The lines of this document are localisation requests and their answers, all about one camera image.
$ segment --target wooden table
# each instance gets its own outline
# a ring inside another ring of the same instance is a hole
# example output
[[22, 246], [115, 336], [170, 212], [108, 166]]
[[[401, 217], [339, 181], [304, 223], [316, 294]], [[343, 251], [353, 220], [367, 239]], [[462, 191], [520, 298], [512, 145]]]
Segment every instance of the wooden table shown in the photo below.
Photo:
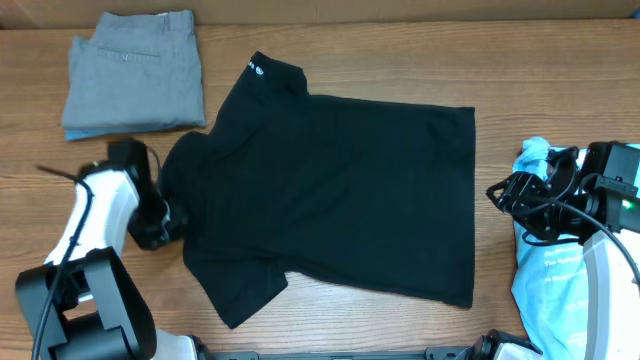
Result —
[[[105, 157], [104, 138], [66, 143], [60, 126], [71, 38], [91, 33], [0, 31], [2, 359], [28, 357], [32, 338], [14, 282], [53, 249], [74, 202], [68, 181], [34, 165], [75, 172]], [[123, 260], [156, 325], [196, 334], [213, 350], [408, 350], [470, 344], [492, 328], [524, 335], [510, 293], [511, 220], [485, 189], [510, 173], [522, 140], [534, 135], [558, 145], [640, 142], [640, 21], [219, 26], [200, 28], [198, 36], [204, 131], [256, 50], [304, 68], [311, 93], [477, 109], [471, 310], [290, 274], [282, 294], [230, 331], [184, 267], [181, 243], [144, 252], [129, 241]], [[181, 135], [138, 138], [164, 157]]]

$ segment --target folded gray cloth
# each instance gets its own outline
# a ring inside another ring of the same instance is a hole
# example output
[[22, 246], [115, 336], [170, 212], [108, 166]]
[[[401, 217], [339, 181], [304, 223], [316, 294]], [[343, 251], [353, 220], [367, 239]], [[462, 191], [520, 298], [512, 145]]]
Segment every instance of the folded gray cloth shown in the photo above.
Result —
[[206, 125], [191, 11], [104, 13], [91, 40], [73, 39], [69, 77], [67, 140]]

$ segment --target black garment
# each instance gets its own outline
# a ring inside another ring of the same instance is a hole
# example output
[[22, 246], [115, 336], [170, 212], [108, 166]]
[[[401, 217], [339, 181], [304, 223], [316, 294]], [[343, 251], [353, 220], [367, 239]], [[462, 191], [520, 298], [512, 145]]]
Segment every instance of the black garment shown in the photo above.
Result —
[[473, 113], [309, 95], [302, 69], [256, 53], [211, 134], [185, 135], [162, 171], [222, 320], [248, 319], [285, 271], [470, 307]]

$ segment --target blue-gray fabric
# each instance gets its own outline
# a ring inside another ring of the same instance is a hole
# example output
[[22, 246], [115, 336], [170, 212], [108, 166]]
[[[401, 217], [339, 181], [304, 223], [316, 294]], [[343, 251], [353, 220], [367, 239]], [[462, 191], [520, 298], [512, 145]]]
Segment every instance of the blue-gray fabric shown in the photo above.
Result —
[[67, 140], [205, 126], [193, 14], [104, 13], [91, 40], [73, 39]]

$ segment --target black fabric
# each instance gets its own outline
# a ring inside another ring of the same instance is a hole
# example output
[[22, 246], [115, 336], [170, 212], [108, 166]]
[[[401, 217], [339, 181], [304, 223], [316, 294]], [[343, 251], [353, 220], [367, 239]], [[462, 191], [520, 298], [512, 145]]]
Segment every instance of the black fabric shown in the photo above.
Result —
[[473, 108], [309, 95], [256, 53], [209, 135], [162, 171], [191, 220], [184, 262], [234, 328], [286, 271], [470, 307]]

